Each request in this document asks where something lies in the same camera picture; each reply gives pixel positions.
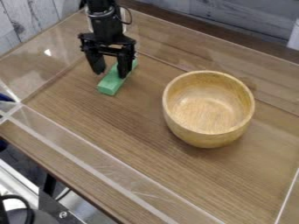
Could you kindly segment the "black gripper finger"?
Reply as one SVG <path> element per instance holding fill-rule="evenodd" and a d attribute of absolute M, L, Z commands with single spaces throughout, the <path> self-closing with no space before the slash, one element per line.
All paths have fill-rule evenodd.
<path fill-rule="evenodd" d="M 132 70 L 135 55 L 131 53 L 120 53 L 116 60 L 118 75 L 120 79 L 124 79 Z"/>
<path fill-rule="evenodd" d="M 95 74 L 102 74 L 107 69 L 107 63 L 103 54 L 98 50 L 86 51 L 88 64 Z"/>

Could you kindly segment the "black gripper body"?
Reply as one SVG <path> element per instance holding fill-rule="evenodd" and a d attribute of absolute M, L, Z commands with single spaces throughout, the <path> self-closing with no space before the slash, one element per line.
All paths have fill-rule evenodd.
<path fill-rule="evenodd" d="M 131 24 L 123 20 L 119 8 L 92 10 L 87 8 L 90 32 L 79 34 L 80 50 L 98 50 L 103 56 L 118 57 L 120 53 L 136 56 L 136 41 L 124 34 L 124 26 Z"/>

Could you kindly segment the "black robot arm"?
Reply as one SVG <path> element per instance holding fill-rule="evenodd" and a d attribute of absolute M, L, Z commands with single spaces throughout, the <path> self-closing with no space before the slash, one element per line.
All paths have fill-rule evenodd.
<path fill-rule="evenodd" d="M 87 0 L 87 6 L 92 32 L 79 34 L 80 50 L 96 74 L 107 69 L 104 56 L 115 57 L 118 77 L 124 79 L 136 58 L 136 41 L 124 34 L 123 27 L 131 22 L 123 20 L 116 0 Z"/>

